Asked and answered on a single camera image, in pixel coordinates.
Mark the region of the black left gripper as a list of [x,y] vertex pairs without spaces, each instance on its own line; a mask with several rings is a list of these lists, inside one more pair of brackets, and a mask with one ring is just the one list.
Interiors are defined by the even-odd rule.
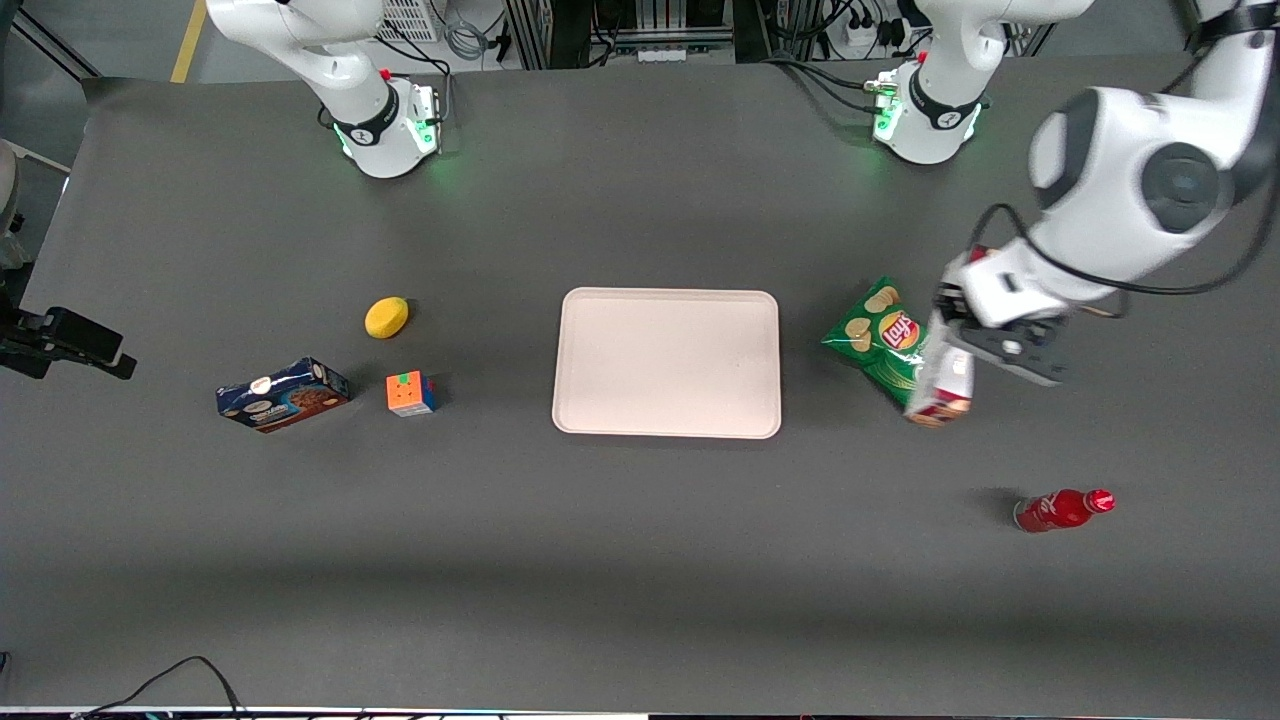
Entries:
[[[934,292],[937,322],[950,327],[963,322],[963,288],[940,286]],[[983,327],[957,325],[957,345],[969,354],[1039,386],[1059,386],[1069,377],[1066,355],[1059,347],[1065,322],[1010,322]]]

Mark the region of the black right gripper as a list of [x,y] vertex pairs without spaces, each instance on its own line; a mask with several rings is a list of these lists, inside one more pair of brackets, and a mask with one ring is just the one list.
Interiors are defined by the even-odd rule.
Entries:
[[95,366],[120,380],[137,368],[136,359],[122,352],[122,334],[67,307],[37,314],[4,305],[1,331],[1,366],[36,380],[55,361]]

